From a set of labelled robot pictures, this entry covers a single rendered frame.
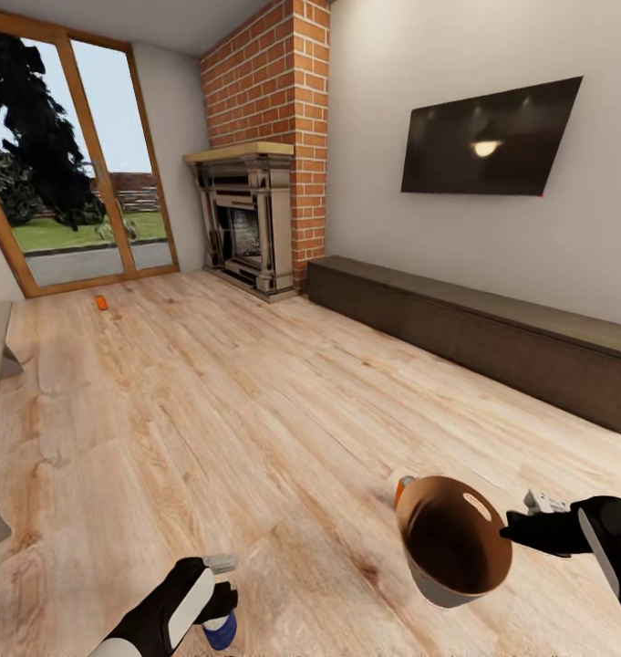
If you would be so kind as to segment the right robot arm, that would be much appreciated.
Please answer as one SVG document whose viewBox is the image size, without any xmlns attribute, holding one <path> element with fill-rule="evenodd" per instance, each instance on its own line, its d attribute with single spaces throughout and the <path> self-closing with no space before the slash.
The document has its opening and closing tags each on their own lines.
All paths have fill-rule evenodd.
<svg viewBox="0 0 621 657">
<path fill-rule="evenodd" d="M 499 530 L 513 543 L 559 558 L 592 552 L 621 603 L 621 497 L 596 495 L 569 507 L 563 499 L 530 490 L 527 513 L 509 510 Z"/>
</svg>

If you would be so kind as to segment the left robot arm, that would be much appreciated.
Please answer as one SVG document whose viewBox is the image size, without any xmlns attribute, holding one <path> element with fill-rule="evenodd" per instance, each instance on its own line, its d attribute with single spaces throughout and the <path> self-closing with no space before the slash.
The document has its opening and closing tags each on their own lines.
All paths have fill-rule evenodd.
<svg viewBox="0 0 621 657">
<path fill-rule="evenodd" d="M 240 567 L 240 555 L 220 552 L 177 560 L 169 575 L 87 657 L 172 657 L 192 625 L 224 618 L 238 606 L 238 589 L 214 575 Z"/>
</svg>

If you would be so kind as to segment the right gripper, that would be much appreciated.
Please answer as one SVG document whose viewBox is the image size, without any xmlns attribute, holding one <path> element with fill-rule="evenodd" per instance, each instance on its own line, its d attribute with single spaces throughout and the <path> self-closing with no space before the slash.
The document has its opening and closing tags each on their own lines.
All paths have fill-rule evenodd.
<svg viewBox="0 0 621 657">
<path fill-rule="evenodd" d="M 513 543 L 536 548 L 559 558 L 571 558 L 572 554 L 578 554 L 564 546 L 556 535 L 553 526 L 554 512 L 528 516 L 527 513 L 509 510 L 506 516 L 508 525 L 501 528 L 499 534 L 502 537 L 509 537 Z"/>
</svg>

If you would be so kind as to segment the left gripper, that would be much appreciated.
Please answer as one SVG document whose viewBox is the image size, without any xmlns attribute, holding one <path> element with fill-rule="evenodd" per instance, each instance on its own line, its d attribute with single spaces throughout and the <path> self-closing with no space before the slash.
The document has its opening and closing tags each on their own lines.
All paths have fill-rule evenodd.
<svg viewBox="0 0 621 657">
<path fill-rule="evenodd" d="M 194 622 L 194 625 L 202 626 L 206 621 L 224 618 L 231 614 L 231 610 L 238 606 L 238 589 L 231 589 L 230 581 L 222 581 L 214 585 L 211 601 Z"/>
</svg>

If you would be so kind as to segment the trash can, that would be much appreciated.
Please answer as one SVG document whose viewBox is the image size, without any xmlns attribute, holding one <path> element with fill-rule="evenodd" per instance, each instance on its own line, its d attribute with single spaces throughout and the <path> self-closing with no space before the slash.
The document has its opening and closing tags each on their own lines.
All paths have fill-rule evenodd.
<svg viewBox="0 0 621 657">
<path fill-rule="evenodd" d="M 464 496 L 476 497 L 492 521 Z M 397 525 L 413 581 L 435 605 L 450 610 L 499 589 L 513 563 L 512 540 L 494 505 L 454 477 L 424 475 L 402 492 Z"/>
</svg>

